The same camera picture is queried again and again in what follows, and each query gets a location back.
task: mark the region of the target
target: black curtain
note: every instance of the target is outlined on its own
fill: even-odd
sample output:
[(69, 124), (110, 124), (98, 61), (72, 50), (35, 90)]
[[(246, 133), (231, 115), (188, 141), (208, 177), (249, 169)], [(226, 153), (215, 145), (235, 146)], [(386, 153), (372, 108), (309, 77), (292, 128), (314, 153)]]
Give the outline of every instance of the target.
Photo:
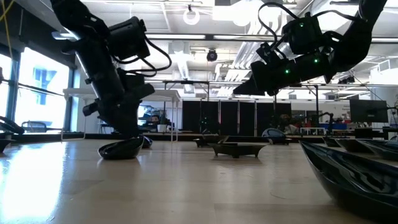
[(254, 103), (240, 102), (239, 135), (254, 136)]
[(274, 115), (273, 103), (257, 103), (257, 136), (271, 127), (272, 115)]
[(199, 133), (200, 120), (200, 102), (183, 101), (182, 102), (182, 129), (184, 131), (193, 131)]
[(290, 103), (277, 103), (276, 113), (278, 116), (287, 114), (289, 117), (292, 117), (292, 105)]
[(221, 135), (238, 135), (238, 102), (221, 102)]
[(207, 117), (213, 121), (218, 121), (218, 102), (202, 101), (201, 117)]

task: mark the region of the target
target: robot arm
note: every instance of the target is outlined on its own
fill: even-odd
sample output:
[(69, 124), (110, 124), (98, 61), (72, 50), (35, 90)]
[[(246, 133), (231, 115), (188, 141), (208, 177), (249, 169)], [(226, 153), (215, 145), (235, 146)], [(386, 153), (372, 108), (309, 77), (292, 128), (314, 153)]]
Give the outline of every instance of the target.
[[(51, 0), (52, 8), (60, 23), (71, 32), (76, 41), (68, 41), (63, 48), (65, 54), (76, 54), (91, 84), (97, 99), (83, 108), (85, 116), (94, 112), (122, 134), (135, 137), (137, 128), (137, 109), (141, 99), (155, 90), (144, 83), (145, 74), (171, 66), (170, 57), (152, 44), (146, 37), (143, 20), (132, 17), (129, 20), (107, 27), (104, 21), (92, 15), (80, 0)], [(169, 66), (151, 70), (124, 71), (114, 66), (118, 63), (133, 63), (150, 55), (147, 43), (155, 47), (169, 60)], [(130, 62), (123, 60), (137, 56)]]
[[(324, 76), (325, 81), (329, 83), (337, 72), (346, 72), (365, 59), (372, 41), (373, 27), (386, 2), (387, 0), (361, 0), (361, 13), (357, 13), (355, 17), (337, 11), (327, 11), (313, 16), (307, 13), (304, 18), (290, 21), (283, 27), (284, 36), (280, 41), (271, 45), (265, 42), (257, 50), (267, 64), (261, 61), (253, 62), (251, 79), (237, 87), (234, 94), (257, 95), (258, 92), (266, 91), (268, 95), (273, 96), (281, 88), (299, 85), (319, 76)], [(278, 6), (273, 2), (265, 3), (263, 6), (269, 5)], [(333, 31), (322, 33), (317, 17), (328, 12), (352, 20), (344, 35)], [(284, 58), (280, 59), (276, 52), (278, 45), (283, 41), (289, 42), (293, 53), (301, 56), (288, 60), (281, 54)]]

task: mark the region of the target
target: table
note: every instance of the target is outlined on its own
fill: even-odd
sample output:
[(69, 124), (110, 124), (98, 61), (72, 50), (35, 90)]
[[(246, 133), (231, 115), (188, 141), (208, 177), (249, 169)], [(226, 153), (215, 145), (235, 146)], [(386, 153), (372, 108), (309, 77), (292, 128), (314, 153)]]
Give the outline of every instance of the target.
[[(70, 96), (81, 98), (85, 101), (85, 105), (88, 100), (95, 100), (97, 96), (95, 95), (94, 89), (92, 88), (67, 88), (63, 90), (65, 99), (67, 100)], [(155, 93), (146, 96), (142, 101), (171, 101), (172, 102), (172, 124), (174, 122), (174, 106), (178, 108), (178, 103), (181, 101), (181, 97), (177, 90), (155, 90)], [(176, 122), (176, 127), (174, 128), (176, 141), (178, 141), (178, 119)], [(171, 141), (173, 142), (173, 128), (171, 131)]]

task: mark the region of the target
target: security camera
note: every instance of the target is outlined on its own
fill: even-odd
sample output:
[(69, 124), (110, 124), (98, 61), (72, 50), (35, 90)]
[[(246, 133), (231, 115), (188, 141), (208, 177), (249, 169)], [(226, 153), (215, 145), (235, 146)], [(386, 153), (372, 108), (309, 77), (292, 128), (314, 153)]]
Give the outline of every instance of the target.
[(209, 53), (207, 54), (207, 61), (214, 62), (217, 60), (217, 53), (215, 49), (210, 49)]

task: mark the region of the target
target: monitor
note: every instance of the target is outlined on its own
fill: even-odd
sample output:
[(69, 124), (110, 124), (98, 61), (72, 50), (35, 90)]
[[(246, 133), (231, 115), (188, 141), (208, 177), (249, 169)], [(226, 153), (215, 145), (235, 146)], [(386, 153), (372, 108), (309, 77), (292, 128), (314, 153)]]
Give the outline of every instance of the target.
[(352, 122), (388, 123), (387, 102), (382, 100), (350, 100)]

